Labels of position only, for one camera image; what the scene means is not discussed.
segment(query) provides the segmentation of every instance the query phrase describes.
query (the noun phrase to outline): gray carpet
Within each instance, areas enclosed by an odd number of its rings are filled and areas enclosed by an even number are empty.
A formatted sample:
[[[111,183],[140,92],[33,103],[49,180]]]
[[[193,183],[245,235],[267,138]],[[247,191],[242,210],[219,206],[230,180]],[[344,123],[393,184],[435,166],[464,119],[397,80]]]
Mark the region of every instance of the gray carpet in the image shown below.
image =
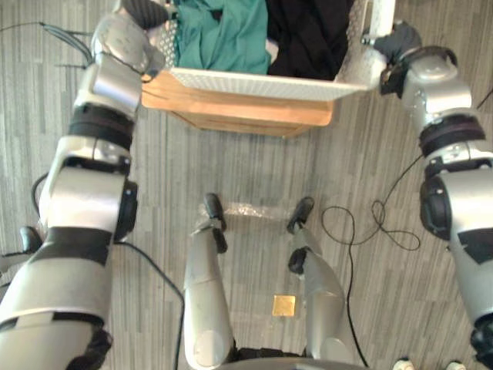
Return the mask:
[[[399,0],[396,17],[417,26],[426,44],[456,51],[461,74],[477,103],[493,85],[491,0]],[[43,20],[91,31],[111,8],[109,1],[1,0],[0,27]],[[0,35],[0,251],[20,248],[18,228],[35,223],[31,183],[51,163],[58,138],[67,132],[80,56],[39,27]],[[493,99],[481,108],[493,136]],[[289,274],[289,234],[284,225],[297,201],[312,195],[317,205],[308,227],[324,256],[348,285],[347,248],[324,235],[320,212],[349,207],[357,218],[357,240],[374,225],[370,205],[383,197],[398,174],[419,155],[417,134],[394,96],[361,93],[337,102],[328,127],[282,140],[199,131],[164,113],[142,109],[136,129],[132,178],[140,185],[139,215],[132,241],[153,256],[179,285],[183,283],[189,233],[200,219],[205,192],[225,205],[246,204],[264,216],[230,215],[229,251],[220,258],[237,343],[241,346],[304,348],[304,310],[294,318],[273,318],[274,294],[302,297]],[[389,369],[409,355],[417,368],[442,368],[453,358],[469,368],[471,326],[458,295],[446,243],[428,235],[419,221],[416,166],[398,186],[387,208],[386,227],[412,230],[422,239],[408,253],[378,234],[354,248],[356,274],[352,308],[361,347],[372,368]],[[348,237],[349,220],[328,214],[327,227]],[[171,290],[131,251],[113,254],[112,314],[115,339],[105,369],[169,368],[179,308]],[[186,368],[182,353],[180,368]]]

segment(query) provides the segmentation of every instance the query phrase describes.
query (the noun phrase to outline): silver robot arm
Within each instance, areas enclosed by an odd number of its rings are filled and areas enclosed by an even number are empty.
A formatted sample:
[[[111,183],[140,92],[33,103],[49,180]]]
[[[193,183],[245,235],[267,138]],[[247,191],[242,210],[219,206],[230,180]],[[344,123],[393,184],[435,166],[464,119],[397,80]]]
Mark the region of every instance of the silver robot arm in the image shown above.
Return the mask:
[[[419,133],[425,158],[422,223],[450,243],[459,290],[475,326],[471,344],[477,360],[493,368],[493,146],[451,50],[421,48],[419,35],[405,24],[374,47],[391,64],[382,73],[381,93],[397,93]]]
[[[167,18],[150,0],[122,1],[97,26],[94,63],[40,198],[44,241],[0,304],[2,370],[97,369],[105,360],[110,247],[136,219],[137,185],[128,175],[141,78],[164,66],[144,29]]]

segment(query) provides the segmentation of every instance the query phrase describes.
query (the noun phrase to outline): shoe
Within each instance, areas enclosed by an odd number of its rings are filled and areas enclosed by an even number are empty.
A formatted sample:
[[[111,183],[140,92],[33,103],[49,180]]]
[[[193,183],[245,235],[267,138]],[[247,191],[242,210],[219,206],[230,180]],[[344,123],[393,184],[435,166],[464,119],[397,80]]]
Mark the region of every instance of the shoe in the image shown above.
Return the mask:
[[[403,357],[397,360],[392,370],[414,370],[414,365],[409,358]]]
[[[454,360],[447,365],[445,370],[466,370],[466,368],[462,362]]]

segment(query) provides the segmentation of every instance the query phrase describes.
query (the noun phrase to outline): square gold patch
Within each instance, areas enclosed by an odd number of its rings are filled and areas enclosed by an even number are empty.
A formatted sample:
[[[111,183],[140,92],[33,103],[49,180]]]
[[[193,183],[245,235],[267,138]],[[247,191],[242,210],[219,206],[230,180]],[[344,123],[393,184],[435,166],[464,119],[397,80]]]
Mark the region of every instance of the square gold patch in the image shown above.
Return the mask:
[[[274,295],[273,316],[294,316],[296,297],[294,295]]]

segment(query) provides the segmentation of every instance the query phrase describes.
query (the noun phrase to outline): black cable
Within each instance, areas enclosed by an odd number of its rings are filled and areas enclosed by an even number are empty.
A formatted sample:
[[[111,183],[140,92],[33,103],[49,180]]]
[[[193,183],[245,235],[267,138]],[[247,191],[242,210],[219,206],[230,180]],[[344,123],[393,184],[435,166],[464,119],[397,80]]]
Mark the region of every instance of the black cable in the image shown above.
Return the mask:
[[[491,88],[490,92],[488,94],[486,94],[486,96],[484,97],[484,99],[481,102],[479,102],[476,109],[480,109],[483,106],[483,104],[486,103],[486,100],[488,100],[488,98],[491,96],[491,94],[493,94],[493,88]]]
[[[346,246],[350,246],[350,245],[362,245],[362,244],[365,244],[367,243],[369,240],[371,240],[376,234],[378,231],[382,231],[385,235],[387,235],[393,243],[395,243],[397,246],[399,246],[399,248],[401,249],[404,249],[406,251],[416,251],[418,250],[420,247],[421,247],[421,239],[414,233],[411,233],[410,231],[405,231],[405,230],[387,230],[384,228],[384,222],[385,222],[385,217],[387,216],[387,212],[385,210],[385,207],[387,206],[387,202],[389,200],[389,198],[391,197],[392,193],[395,191],[395,188],[397,187],[397,185],[401,182],[401,180],[404,178],[404,176],[406,176],[406,174],[414,167],[414,165],[423,157],[423,155],[420,155],[418,158],[416,158],[415,160],[413,160],[413,162],[407,166],[407,168],[401,173],[401,175],[394,181],[394,183],[392,184],[392,187],[391,189],[389,190],[389,192],[387,193],[387,196],[384,198],[384,201],[382,200],[374,200],[374,202],[371,204],[371,215],[375,221],[375,224],[377,225],[375,227],[375,229],[373,231],[370,232],[370,235],[368,237],[365,237],[363,240],[361,241],[354,241],[352,243],[348,243],[344,240],[341,240],[341,239],[338,239],[337,237],[335,237],[328,229],[327,227],[325,226],[325,215],[328,211],[330,210],[343,210],[344,212],[346,212],[347,214],[349,214],[350,216],[352,216],[352,213],[350,210],[348,210],[347,208],[345,207],[340,207],[340,206],[330,206],[330,207],[327,207],[325,208],[323,211],[322,211],[322,214],[321,214],[321,218],[320,218],[320,222],[322,223],[322,228],[324,229],[325,231],[325,234],[327,234],[327,236],[332,239],[333,241],[339,243],[339,244],[342,244],[342,245],[346,245]],[[416,241],[417,241],[417,244],[415,247],[411,247],[411,248],[408,248],[408,247],[405,247],[404,245],[402,245],[401,243],[397,242],[393,237],[392,237],[392,234],[406,234],[406,235],[411,235]]]
[[[37,21],[37,22],[19,23],[17,25],[10,25],[8,27],[4,27],[3,29],[0,29],[0,33],[7,31],[9,29],[15,29],[25,25],[40,25],[50,35],[55,36],[57,39],[62,40],[63,42],[67,43],[74,49],[79,50],[84,55],[84,59],[86,60],[86,66],[92,63],[91,50],[83,41],[75,37],[76,35],[84,35],[84,36],[91,35],[88,32],[69,31],[69,30],[61,29],[56,25],[48,25],[44,22]]]
[[[356,335],[356,331],[354,329],[354,323],[353,323],[353,318],[351,316],[351,309],[350,309],[350,295],[351,295],[351,292],[353,290],[353,281],[354,281],[354,259],[353,259],[353,246],[355,245],[362,245],[366,242],[368,242],[371,238],[373,238],[378,231],[382,231],[384,232],[384,234],[386,234],[397,246],[399,246],[400,248],[406,250],[406,251],[416,251],[417,249],[420,248],[421,246],[421,239],[419,238],[418,235],[410,232],[410,231],[406,231],[406,230],[387,230],[384,228],[384,222],[385,222],[385,216],[386,216],[386,212],[385,212],[385,206],[387,205],[387,202],[389,200],[389,198],[391,197],[392,193],[395,191],[397,185],[401,182],[401,180],[404,178],[404,176],[406,176],[406,174],[414,167],[414,165],[422,158],[423,156],[420,155],[418,158],[416,158],[415,160],[412,161],[412,163],[406,167],[406,169],[401,173],[401,175],[394,181],[394,183],[392,184],[392,187],[391,189],[389,190],[389,192],[387,193],[387,196],[384,198],[384,201],[381,201],[381,200],[375,200],[372,205],[371,205],[371,214],[373,216],[373,219],[375,221],[375,224],[377,225],[377,227],[370,233],[370,236],[369,237],[366,237],[364,238],[362,241],[359,241],[359,242],[354,242],[354,239],[356,238],[356,222],[354,220],[354,215],[351,213],[350,210],[348,210],[346,207],[341,207],[341,206],[330,206],[330,207],[327,207],[325,208],[323,211],[322,211],[322,214],[320,216],[320,222],[322,223],[322,228],[324,229],[325,233],[327,234],[327,236],[332,239],[333,241],[336,241],[337,243],[339,244],[342,244],[342,245],[346,245],[348,246],[348,256],[349,256],[349,265],[350,265],[350,278],[349,278],[349,287],[347,289],[347,294],[346,294],[346,310],[347,310],[347,318],[349,320],[349,326],[350,326],[350,329],[351,329],[351,334],[353,335],[353,339],[354,339],[354,344],[356,345],[356,349],[357,349],[357,353],[359,354],[360,358],[361,358],[361,361],[363,362],[364,366],[365,367],[369,367],[368,365],[368,362],[367,362],[367,359],[364,357],[364,354],[363,352],[361,351],[361,347],[360,347],[360,343],[357,339],[357,335]],[[376,206],[379,206],[380,207],[380,212],[377,213],[377,211],[375,210],[375,207]],[[327,229],[327,227],[325,226],[325,223],[324,223],[324,217],[325,217],[325,214],[329,211],[329,210],[343,210],[344,212],[346,212],[347,215],[349,215],[350,219],[351,219],[351,236],[350,236],[350,240],[349,242],[346,242],[344,240],[340,240],[340,239],[337,239],[333,234],[331,234],[329,232],[329,230]],[[392,237],[392,234],[407,234],[407,235],[411,235],[412,237],[414,237],[416,239],[416,241],[418,242],[418,244],[415,246],[415,247],[412,247],[412,248],[408,248],[408,247],[405,247],[403,246],[402,244],[400,244],[399,242],[397,242],[393,237]]]
[[[31,202],[38,217],[39,217],[39,205],[38,205],[38,201],[36,200],[36,191],[38,190],[39,184],[41,184],[46,179],[46,177],[48,177],[48,172],[42,174],[31,186]]]
[[[18,27],[23,27],[25,25],[43,25],[43,22],[37,21],[37,22],[26,22],[26,23],[19,23],[17,25],[10,25],[8,27],[4,27],[3,29],[0,29],[0,33],[7,31],[9,29],[16,29]]]
[[[173,369],[178,370],[178,360],[179,360],[179,349],[181,346],[181,340],[182,340],[182,332],[183,332],[183,318],[185,316],[185,298],[183,297],[182,292],[178,289],[178,287],[173,283],[169,277],[166,276],[166,274],[159,268],[156,262],[153,261],[151,257],[149,257],[146,252],[142,251],[135,245],[128,243],[126,241],[119,241],[118,243],[115,243],[115,245],[122,245],[125,247],[129,247],[130,249],[134,250],[137,252],[140,257],[144,258],[154,269],[154,271],[168,284],[168,286],[173,290],[173,292],[178,296],[180,304],[181,304],[181,313],[179,316],[179,326],[178,326],[178,335],[176,337],[176,350],[175,350],[175,359],[173,363]]]

